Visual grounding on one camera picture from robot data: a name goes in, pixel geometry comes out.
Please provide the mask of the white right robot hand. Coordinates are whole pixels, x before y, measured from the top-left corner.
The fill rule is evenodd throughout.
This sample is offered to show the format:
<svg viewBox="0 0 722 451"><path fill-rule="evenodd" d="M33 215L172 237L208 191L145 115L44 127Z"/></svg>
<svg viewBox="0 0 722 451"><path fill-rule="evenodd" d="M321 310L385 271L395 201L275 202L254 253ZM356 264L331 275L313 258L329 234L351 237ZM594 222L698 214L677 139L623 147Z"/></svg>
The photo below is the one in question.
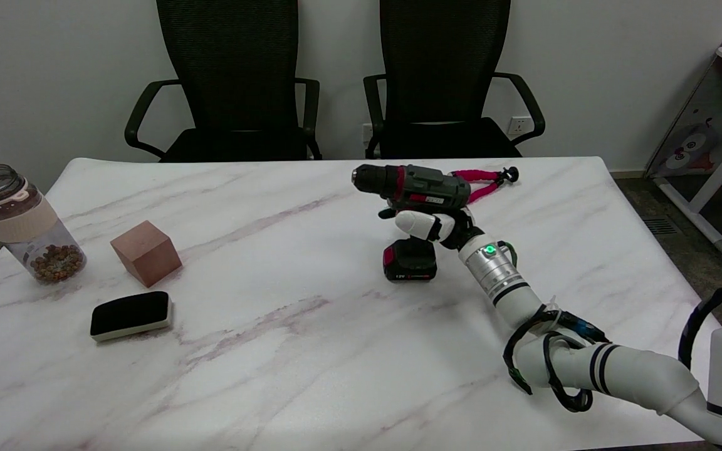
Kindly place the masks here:
<svg viewBox="0 0 722 451"><path fill-rule="evenodd" d="M394 220L404 233L424 242L439 243L447 249L463 249L484 232L474 223L469 209L453 209L441 213L424 213L414 209L384 209L379 217Z"/></svg>

